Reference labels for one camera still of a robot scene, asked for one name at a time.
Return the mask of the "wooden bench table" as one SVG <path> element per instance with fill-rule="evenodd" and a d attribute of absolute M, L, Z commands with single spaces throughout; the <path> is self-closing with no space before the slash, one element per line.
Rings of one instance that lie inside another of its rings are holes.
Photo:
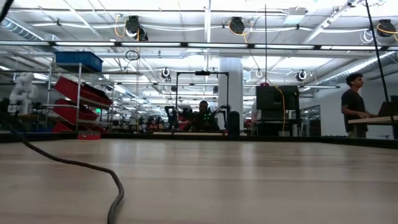
<path fill-rule="evenodd" d="M 375 118 L 352 119 L 348 121 L 352 125 L 353 131 L 356 134 L 361 125 L 366 125 L 369 132 L 367 133 L 368 139 L 398 139 L 398 115 L 383 116 Z"/>

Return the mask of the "black aluminium table frame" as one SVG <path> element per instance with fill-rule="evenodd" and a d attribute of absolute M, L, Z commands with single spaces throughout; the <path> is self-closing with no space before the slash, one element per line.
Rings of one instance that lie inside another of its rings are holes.
<path fill-rule="evenodd" d="M 22 134 L 28 141 L 77 140 L 77 133 L 27 133 Z M 243 142 L 311 142 L 324 144 L 341 144 L 349 146 L 377 147 L 398 150 L 398 140 L 356 139 L 337 137 L 267 137 L 267 136 L 222 136 L 222 135 L 181 135 L 181 134 L 103 134 L 102 139 L 139 139 L 139 140 L 173 140 L 173 141 L 243 141 Z M 20 139 L 11 133 L 1 133 L 0 143 L 19 142 Z"/>

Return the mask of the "person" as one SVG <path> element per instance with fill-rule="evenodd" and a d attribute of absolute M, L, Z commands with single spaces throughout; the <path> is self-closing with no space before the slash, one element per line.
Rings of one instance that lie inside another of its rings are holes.
<path fill-rule="evenodd" d="M 346 77 L 346 84 L 349 89 L 341 96 L 341 113 L 344 116 L 345 131 L 351 138 L 366 138 L 368 132 L 366 124 L 357 126 L 349 124 L 350 120 L 376 117 L 366 109 L 364 100 L 359 94 L 359 90 L 363 87 L 363 75 L 352 73 Z"/>
<path fill-rule="evenodd" d="M 193 132 L 217 132 L 220 130 L 206 101 L 200 102 L 199 111 L 192 115 L 191 125 Z"/>

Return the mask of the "blue storage bin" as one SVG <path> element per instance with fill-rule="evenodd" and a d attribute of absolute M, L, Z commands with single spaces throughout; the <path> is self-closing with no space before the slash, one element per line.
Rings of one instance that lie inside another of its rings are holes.
<path fill-rule="evenodd" d="M 55 52 L 55 64 L 68 72 L 101 73 L 103 61 L 93 52 L 58 51 Z"/>

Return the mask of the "metal shelf rack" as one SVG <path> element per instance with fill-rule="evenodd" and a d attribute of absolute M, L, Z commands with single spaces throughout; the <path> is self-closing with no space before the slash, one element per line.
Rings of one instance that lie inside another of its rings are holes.
<path fill-rule="evenodd" d="M 77 80 L 60 76 L 53 89 L 60 94 L 54 104 L 46 107 L 57 115 L 52 131 L 54 133 L 92 132 L 105 134 L 109 128 L 109 112 L 113 101 L 103 90 L 83 80 L 84 75 L 94 71 L 82 63 L 57 63 L 55 65 L 76 76 Z"/>

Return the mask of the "long ceiling light bar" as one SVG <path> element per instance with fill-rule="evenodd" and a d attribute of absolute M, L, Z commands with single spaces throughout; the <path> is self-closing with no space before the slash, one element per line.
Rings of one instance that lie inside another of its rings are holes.
<path fill-rule="evenodd" d="M 69 41 L 11 41 L 0 40 L 0 45 L 40 47 L 150 47 L 150 48 L 199 48 L 199 49 L 262 49 L 262 50 L 332 50 L 332 51 L 391 51 L 398 46 L 378 45 L 289 45 L 289 44 L 234 44 L 199 42 L 69 42 Z"/>

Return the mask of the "black gantry frame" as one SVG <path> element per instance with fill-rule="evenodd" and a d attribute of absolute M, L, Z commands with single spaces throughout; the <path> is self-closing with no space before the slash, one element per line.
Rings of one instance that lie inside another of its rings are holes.
<path fill-rule="evenodd" d="M 212 112 L 212 116 L 216 116 L 219 113 L 223 114 L 224 127 L 228 127 L 228 114 L 231 111 L 231 107 L 229 105 L 229 72 L 210 72 L 210 71 L 195 71 L 195 72 L 177 72 L 176 74 L 176 92 L 175 92 L 175 107 L 178 106 L 178 84 L 179 84 L 179 76 L 180 75 L 198 75 L 198 76 L 210 76 L 210 75 L 225 75 L 227 78 L 227 89 L 226 89 L 226 104 L 219 106 L 214 112 Z"/>

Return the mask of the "red tilted shelf bin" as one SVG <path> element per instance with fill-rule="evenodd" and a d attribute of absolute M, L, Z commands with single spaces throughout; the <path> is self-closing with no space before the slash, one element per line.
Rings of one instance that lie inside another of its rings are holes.
<path fill-rule="evenodd" d="M 107 110 L 113 104 L 104 91 L 96 89 L 86 83 L 81 83 L 60 77 L 54 88 L 73 102 Z"/>
<path fill-rule="evenodd" d="M 52 130 L 53 133 L 72 133 L 75 132 L 75 126 L 66 121 L 57 121 Z"/>
<path fill-rule="evenodd" d="M 77 120 L 96 121 L 98 117 L 96 113 L 83 105 L 80 105 L 79 111 L 77 111 L 74 102 L 64 99 L 58 99 L 55 102 L 53 111 L 71 124 L 75 124 Z"/>

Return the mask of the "dark open laptop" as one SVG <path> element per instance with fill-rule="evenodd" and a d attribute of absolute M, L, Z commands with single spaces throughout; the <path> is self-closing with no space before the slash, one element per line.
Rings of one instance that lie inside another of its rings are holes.
<path fill-rule="evenodd" d="M 377 115 L 379 117 L 398 116 L 398 101 L 383 102 Z"/>

